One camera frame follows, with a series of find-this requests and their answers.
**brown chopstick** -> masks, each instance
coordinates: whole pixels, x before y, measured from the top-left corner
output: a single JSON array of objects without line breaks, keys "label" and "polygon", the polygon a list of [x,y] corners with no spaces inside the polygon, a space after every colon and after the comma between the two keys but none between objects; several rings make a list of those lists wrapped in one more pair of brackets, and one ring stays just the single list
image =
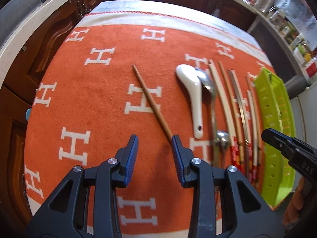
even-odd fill
[{"label": "brown chopstick", "polygon": [[150,103],[150,106],[157,118],[157,120],[159,121],[161,128],[168,140],[169,143],[172,142],[172,136],[173,133],[171,131],[171,129],[169,128],[169,126],[167,125],[167,122],[164,119],[164,116],[162,115],[159,107],[157,106],[157,104],[154,101],[154,98],[152,97],[151,93],[149,92],[149,90],[146,87],[146,84],[144,82],[144,80],[141,77],[141,74],[139,73],[139,71],[137,70],[137,67],[135,65],[132,66],[133,67],[133,71],[135,73],[135,76],[137,77],[137,80],[142,88],[143,93],[145,94],[148,102]]}]

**blue gripper pad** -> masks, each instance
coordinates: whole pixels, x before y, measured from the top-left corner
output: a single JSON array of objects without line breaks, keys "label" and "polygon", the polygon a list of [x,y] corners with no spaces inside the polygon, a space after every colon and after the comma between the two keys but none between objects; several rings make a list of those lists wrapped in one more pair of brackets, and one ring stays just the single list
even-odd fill
[{"label": "blue gripper pad", "polygon": [[190,162],[194,158],[191,149],[184,148],[180,137],[172,137],[172,151],[176,167],[177,177],[182,187],[193,187],[194,181],[197,180],[197,173],[191,170]]},{"label": "blue gripper pad", "polygon": [[131,182],[135,160],[137,158],[138,137],[131,135],[125,148],[119,149],[115,158],[119,160],[119,169],[112,173],[116,187],[126,188]]}]

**table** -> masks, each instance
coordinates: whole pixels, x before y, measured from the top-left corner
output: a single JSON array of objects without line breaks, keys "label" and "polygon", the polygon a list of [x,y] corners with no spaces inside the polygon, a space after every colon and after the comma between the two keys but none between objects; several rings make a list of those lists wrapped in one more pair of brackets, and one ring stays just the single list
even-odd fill
[{"label": "table", "polygon": [[[172,132],[197,157],[211,161],[208,96],[203,94],[204,136],[196,140],[189,95],[175,76],[177,65],[207,69],[209,59],[235,69],[244,97],[245,74],[271,69],[252,36],[192,9],[122,0],[103,2],[85,16],[53,58],[32,107],[24,155],[32,213],[74,165],[99,165],[137,134],[132,182],[117,189],[121,231],[138,237],[187,236],[193,190],[178,183],[171,148],[132,64]],[[218,129],[227,130],[219,98],[216,117]],[[227,153],[226,165],[230,158]],[[92,232],[91,218],[88,225]]]}]

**metal bolt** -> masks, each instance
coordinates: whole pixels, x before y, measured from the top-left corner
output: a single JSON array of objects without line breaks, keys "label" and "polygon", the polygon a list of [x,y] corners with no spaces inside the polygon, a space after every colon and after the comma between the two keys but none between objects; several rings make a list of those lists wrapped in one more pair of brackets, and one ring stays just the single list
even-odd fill
[{"label": "metal bolt", "polygon": [[228,166],[229,172],[235,173],[237,171],[237,168],[235,166]]},{"label": "metal bolt", "polygon": [[116,159],[116,158],[110,158],[109,160],[108,160],[108,163],[110,164],[110,165],[114,165],[114,164],[116,164],[118,162],[118,159]]},{"label": "metal bolt", "polygon": [[195,165],[199,165],[201,163],[201,159],[198,157],[195,157],[191,160]]},{"label": "metal bolt", "polygon": [[73,171],[74,172],[80,172],[82,170],[82,167],[81,166],[74,166],[73,167]]}]

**small metal spoon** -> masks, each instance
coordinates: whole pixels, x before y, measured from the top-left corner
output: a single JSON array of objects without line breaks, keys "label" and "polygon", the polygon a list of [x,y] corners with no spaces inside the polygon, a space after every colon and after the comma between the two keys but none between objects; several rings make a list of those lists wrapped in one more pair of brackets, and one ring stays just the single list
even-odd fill
[{"label": "small metal spoon", "polygon": [[202,69],[195,68],[196,75],[200,80],[202,86],[210,92],[211,95],[211,124],[212,124],[212,137],[213,137],[213,153],[214,153],[214,160],[213,166],[220,167],[219,165],[219,154],[218,154],[218,147],[217,147],[217,126],[216,126],[216,115],[215,115],[215,100],[217,97],[217,92],[215,85],[208,74],[205,73]]},{"label": "small metal spoon", "polygon": [[222,154],[222,166],[221,168],[224,168],[224,158],[225,158],[225,152],[230,146],[230,136],[225,131],[217,131],[217,145],[219,146],[219,150]]}]

